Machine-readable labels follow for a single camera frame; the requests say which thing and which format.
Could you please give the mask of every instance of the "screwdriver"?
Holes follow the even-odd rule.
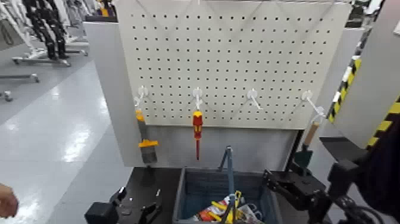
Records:
[[[196,110],[193,113],[193,126],[195,131],[195,140],[196,140],[196,158],[200,159],[200,139],[201,139],[201,127],[203,125],[202,113],[199,110]]]

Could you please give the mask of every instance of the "metal hook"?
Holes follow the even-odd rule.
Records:
[[[251,90],[249,90],[249,92],[247,92],[247,99],[251,99],[253,100],[254,105],[259,109],[259,110],[263,110],[263,108],[260,107],[260,105],[258,104],[257,100],[255,100],[257,97],[257,91],[253,88]]]
[[[142,102],[143,98],[147,97],[149,95],[149,90],[145,86],[139,87],[139,89],[137,89],[137,92],[139,94],[139,97],[134,97],[133,98],[136,101],[135,107],[139,107],[139,105]]]
[[[322,123],[323,117],[325,117],[324,114],[325,109],[321,106],[316,107],[315,104],[311,101],[311,97],[313,97],[313,93],[311,92],[311,90],[308,90],[301,95],[301,100],[309,102],[313,107],[313,109],[315,110],[315,112],[317,112],[317,115],[315,115],[315,117],[311,120],[311,122],[314,122],[318,117],[320,117],[320,123]]]
[[[192,94],[193,97],[196,98],[196,109],[200,110],[200,104],[203,103],[203,100],[201,100],[201,97],[203,96],[203,91],[199,87],[197,87],[193,90]]]

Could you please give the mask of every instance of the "finger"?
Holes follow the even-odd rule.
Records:
[[[5,206],[5,201],[0,202],[0,217],[1,218],[6,218],[8,217],[7,215],[7,208]]]
[[[8,203],[8,212],[10,213],[10,216],[14,217],[17,214],[18,210],[18,200],[14,194],[11,194],[7,197],[7,203]]]
[[[7,201],[4,203],[4,211],[5,211],[6,217],[10,217],[12,215],[11,206]]]

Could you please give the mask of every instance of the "wheel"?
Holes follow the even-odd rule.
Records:
[[[10,92],[10,91],[5,91],[5,92],[4,92],[4,99],[5,99],[7,102],[11,102],[11,101],[13,100],[13,98],[11,97],[11,92]]]
[[[35,80],[36,83],[40,82],[37,74],[32,74],[32,78]]]
[[[71,63],[69,63],[67,60],[61,60],[61,63],[63,63],[67,67],[71,67]]]

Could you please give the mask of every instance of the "cable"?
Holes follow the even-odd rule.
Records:
[[[367,211],[367,212],[373,214],[373,215],[376,217],[376,219],[379,221],[380,224],[385,224],[385,223],[383,222],[382,217],[381,217],[381,216],[378,214],[378,212],[376,212],[375,210],[373,210],[373,209],[371,209],[371,208],[368,208],[368,207],[365,207],[365,206],[356,206],[356,208],[358,208],[358,209],[360,209],[360,210]]]
[[[3,35],[5,43],[10,46],[14,45],[13,37],[10,35],[9,31],[5,27],[3,20],[0,20],[0,31],[1,34]]]

